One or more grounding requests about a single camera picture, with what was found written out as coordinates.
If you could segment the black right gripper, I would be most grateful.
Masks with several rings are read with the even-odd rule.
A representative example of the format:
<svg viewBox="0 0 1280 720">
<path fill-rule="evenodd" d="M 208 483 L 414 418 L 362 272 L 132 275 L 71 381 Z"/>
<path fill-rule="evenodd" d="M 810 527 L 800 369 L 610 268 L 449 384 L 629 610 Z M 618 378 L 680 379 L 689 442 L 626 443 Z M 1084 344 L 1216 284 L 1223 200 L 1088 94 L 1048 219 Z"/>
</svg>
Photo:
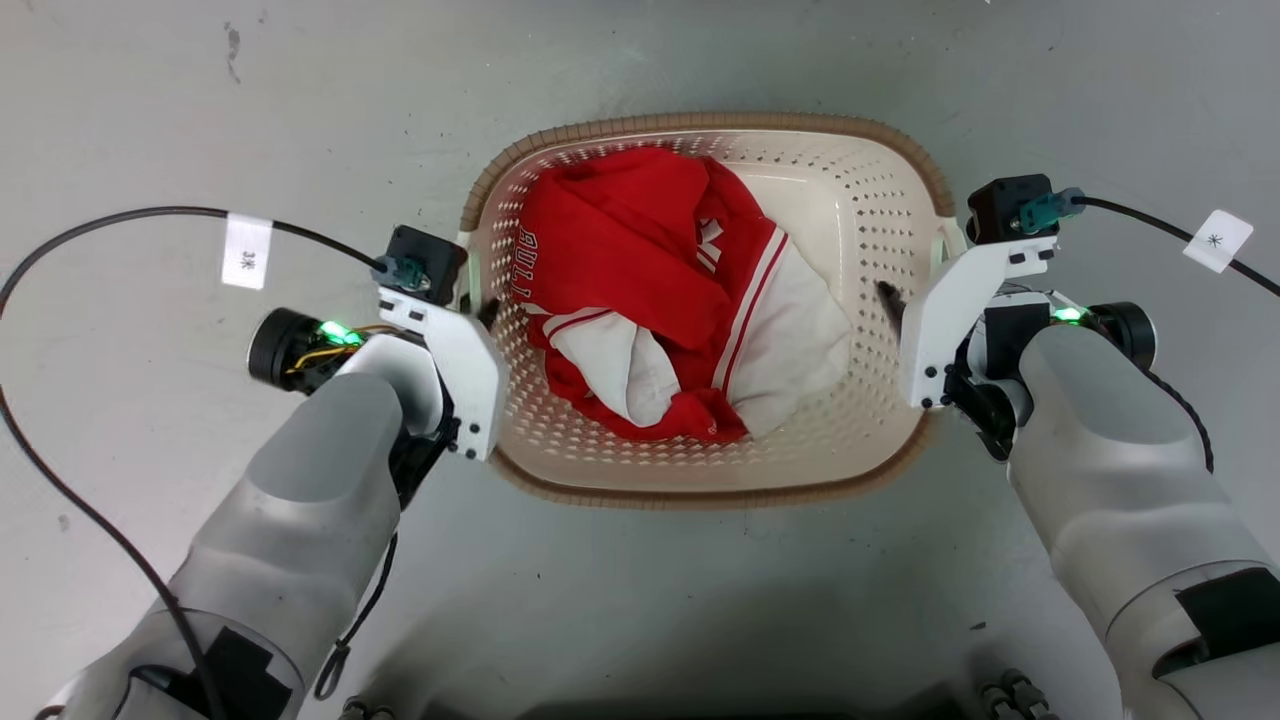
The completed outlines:
<svg viewBox="0 0 1280 720">
<path fill-rule="evenodd" d="M 876 282 L 877 297 L 896 340 L 906 302 L 900 288 Z M 943 397 L 974 427 L 986 452 L 1006 462 L 1020 427 L 1034 409 L 1019 363 L 1030 341 L 1050 327 L 1050 304 L 989 304 L 956 351 Z"/>
</svg>

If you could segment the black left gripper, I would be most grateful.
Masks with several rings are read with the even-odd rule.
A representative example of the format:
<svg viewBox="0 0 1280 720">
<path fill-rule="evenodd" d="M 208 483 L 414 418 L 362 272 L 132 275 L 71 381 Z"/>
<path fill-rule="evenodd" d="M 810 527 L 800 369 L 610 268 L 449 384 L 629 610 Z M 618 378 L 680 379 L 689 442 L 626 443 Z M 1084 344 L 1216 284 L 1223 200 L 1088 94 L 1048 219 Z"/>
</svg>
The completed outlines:
<svg viewBox="0 0 1280 720">
<path fill-rule="evenodd" d="M 486 300 L 476 311 L 485 332 L 492 333 L 500 313 L 499 299 Z M 443 415 L 435 429 L 415 433 L 401 427 L 392 446 L 392 480 L 401 509 L 407 509 L 428 474 L 445 452 L 456 452 L 460 420 L 451 400 L 444 401 Z"/>
</svg>

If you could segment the cream laundry basket brown rim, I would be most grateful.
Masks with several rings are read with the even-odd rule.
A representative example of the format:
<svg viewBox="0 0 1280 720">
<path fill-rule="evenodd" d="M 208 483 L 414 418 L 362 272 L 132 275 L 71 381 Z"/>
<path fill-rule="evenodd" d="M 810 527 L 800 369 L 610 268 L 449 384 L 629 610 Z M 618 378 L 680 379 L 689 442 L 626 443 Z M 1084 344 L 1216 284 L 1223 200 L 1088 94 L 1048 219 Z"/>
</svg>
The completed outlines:
<svg viewBox="0 0 1280 720">
<path fill-rule="evenodd" d="M 709 156 L 740 174 L 794 234 L 852 320 L 851 363 L 777 430 L 735 445 L 630 443 L 548 388 L 526 320 L 507 299 L 518 213 L 534 181 L 612 152 L 657 146 Z M 481 172 L 460 222 L 468 264 L 460 302 L 499 299 L 492 334 L 509 366 L 492 466 L 538 497 L 589 507 L 737 510 L 819 503 L 887 486 L 931 437 L 931 415 L 896 389 L 895 333 L 876 296 L 884 281 L 923 291 L 957 238 L 947 182 L 929 154 L 865 118 L 695 111 L 559 126 L 509 145 Z"/>
</svg>

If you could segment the red and white jersey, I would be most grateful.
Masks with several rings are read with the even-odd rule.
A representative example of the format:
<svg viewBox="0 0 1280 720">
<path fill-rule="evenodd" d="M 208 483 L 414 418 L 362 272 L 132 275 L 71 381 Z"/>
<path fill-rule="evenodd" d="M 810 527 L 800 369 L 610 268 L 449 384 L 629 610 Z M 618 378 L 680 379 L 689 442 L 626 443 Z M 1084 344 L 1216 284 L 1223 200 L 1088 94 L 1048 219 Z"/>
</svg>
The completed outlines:
<svg viewBox="0 0 1280 720">
<path fill-rule="evenodd" d="M 641 147 L 545 170 L 509 272 L 550 392 L 626 441 L 760 438 L 850 365 L 828 284 L 709 158 Z"/>
</svg>

